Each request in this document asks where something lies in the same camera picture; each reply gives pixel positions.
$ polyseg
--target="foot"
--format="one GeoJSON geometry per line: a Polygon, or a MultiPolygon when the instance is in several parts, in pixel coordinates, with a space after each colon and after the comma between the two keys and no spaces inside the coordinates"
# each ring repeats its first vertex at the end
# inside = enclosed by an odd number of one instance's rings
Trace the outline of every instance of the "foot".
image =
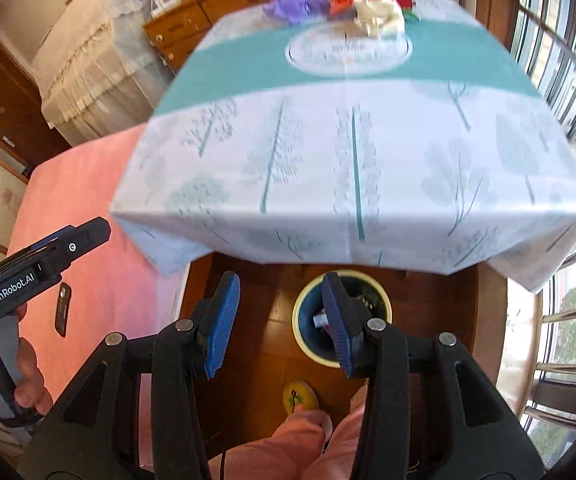
{"type": "Polygon", "coordinates": [[[286,384],[282,400],[288,415],[319,409],[317,396],[306,381],[291,381],[286,384]]]}

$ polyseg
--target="human hand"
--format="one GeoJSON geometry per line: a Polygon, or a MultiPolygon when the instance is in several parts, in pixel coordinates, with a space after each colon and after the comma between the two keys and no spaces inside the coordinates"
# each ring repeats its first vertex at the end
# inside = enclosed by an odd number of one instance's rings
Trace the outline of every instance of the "human hand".
{"type": "MultiPolygon", "coordinates": [[[[28,306],[20,306],[15,313],[21,321],[24,319],[28,306]]],[[[52,397],[44,387],[44,376],[37,367],[37,354],[33,346],[24,338],[19,338],[17,352],[17,367],[24,379],[15,389],[15,400],[22,408],[34,407],[42,415],[46,415],[52,408],[52,397]]]]}

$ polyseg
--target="pink pants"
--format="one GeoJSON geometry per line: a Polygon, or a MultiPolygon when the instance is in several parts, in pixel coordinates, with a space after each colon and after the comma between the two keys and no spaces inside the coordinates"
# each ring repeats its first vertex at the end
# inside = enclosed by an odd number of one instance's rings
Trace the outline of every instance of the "pink pants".
{"type": "MultiPolygon", "coordinates": [[[[289,415],[270,438],[228,450],[224,480],[348,480],[359,443],[366,392],[367,386],[357,391],[348,416],[334,433],[327,413],[299,412],[289,415]]],[[[222,456],[217,455],[208,463],[213,480],[220,477],[221,460],[222,456]]]]}

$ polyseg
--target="tablecloth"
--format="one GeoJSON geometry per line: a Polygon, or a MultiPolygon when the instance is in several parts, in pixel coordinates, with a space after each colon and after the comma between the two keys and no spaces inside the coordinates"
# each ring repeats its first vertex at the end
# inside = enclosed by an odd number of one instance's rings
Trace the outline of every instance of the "tablecloth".
{"type": "Polygon", "coordinates": [[[172,272],[261,263],[450,274],[537,290],[576,241],[576,165],[508,52],[451,0],[405,35],[225,16],[160,102],[111,213],[172,272]]]}

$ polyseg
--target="purple plastic bag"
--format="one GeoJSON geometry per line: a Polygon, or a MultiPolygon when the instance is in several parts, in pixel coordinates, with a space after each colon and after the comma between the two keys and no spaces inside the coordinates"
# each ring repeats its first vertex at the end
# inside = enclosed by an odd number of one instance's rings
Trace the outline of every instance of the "purple plastic bag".
{"type": "Polygon", "coordinates": [[[301,23],[313,16],[327,16],[328,0],[271,0],[264,5],[264,14],[291,25],[301,23]]]}

